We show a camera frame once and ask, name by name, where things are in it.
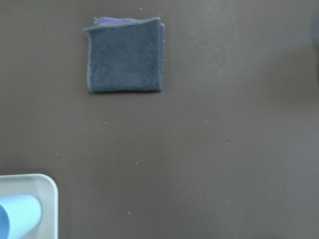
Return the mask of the cream serving tray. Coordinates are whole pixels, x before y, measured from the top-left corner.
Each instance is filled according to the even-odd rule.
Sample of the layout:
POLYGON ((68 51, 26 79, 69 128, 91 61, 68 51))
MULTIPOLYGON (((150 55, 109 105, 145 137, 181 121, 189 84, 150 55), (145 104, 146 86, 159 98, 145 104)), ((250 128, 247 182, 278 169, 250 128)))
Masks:
POLYGON ((38 225, 22 239, 58 238, 58 188, 44 174, 2 175, 0 197, 28 194, 41 204, 42 214, 38 225))

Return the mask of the gray folded cloth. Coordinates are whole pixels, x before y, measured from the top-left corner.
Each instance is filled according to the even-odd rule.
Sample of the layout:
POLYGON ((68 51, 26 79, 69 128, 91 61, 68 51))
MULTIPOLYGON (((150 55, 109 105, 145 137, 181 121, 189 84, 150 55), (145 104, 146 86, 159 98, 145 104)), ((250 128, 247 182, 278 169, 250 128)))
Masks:
POLYGON ((88 38, 91 93, 162 90, 165 25, 148 19, 100 17, 83 29, 88 38))

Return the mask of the blue plastic cup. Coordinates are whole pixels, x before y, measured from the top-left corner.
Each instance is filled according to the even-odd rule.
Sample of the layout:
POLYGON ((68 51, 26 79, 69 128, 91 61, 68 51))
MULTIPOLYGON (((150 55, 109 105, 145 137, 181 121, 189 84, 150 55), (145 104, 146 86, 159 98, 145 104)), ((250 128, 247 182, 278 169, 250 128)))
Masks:
POLYGON ((0 198, 0 237, 20 239, 33 230, 41 219, 40 202, 32 195, 0 198))

